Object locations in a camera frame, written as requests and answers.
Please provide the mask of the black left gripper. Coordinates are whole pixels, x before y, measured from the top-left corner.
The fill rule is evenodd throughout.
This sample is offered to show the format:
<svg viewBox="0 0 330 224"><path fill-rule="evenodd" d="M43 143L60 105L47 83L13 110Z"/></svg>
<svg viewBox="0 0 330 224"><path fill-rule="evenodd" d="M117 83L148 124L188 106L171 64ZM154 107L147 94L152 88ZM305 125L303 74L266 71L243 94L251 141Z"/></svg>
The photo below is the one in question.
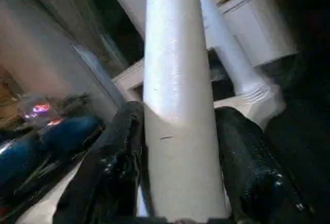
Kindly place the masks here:
<svg viewBox="0 0 330 224"><path fill-rule="evenodd" d="M1 131L1 189L15 188L38 167L87 149L104 129L89 102L89 94L21 96L16 131Z"/></svg>

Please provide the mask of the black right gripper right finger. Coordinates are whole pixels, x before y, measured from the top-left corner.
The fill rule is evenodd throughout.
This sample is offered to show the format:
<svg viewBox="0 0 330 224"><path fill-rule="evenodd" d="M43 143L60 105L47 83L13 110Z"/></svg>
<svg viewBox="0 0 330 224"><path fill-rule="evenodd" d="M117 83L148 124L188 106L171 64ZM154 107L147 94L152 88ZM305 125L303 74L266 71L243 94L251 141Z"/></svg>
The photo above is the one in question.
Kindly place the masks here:
<svg viewBox="0 0 330 224"><path fill-rule="evenodd" d="M312 209L273 156L263 130L232 107L215 110L224 186L238 223L313 223Z"/></svg>

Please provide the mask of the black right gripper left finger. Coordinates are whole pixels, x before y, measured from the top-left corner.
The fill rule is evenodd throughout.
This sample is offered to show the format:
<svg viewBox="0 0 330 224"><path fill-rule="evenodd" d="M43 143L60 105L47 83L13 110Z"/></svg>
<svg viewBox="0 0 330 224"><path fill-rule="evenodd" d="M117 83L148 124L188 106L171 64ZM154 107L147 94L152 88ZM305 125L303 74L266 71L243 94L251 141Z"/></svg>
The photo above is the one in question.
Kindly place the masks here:
<svg viewBox="0 0 330 224"><path fill-rule="evenodd" d="M118 223L136 215L143 131L143 105L120 107L109 135L95 142L65 188L53 223Z"/></svg>

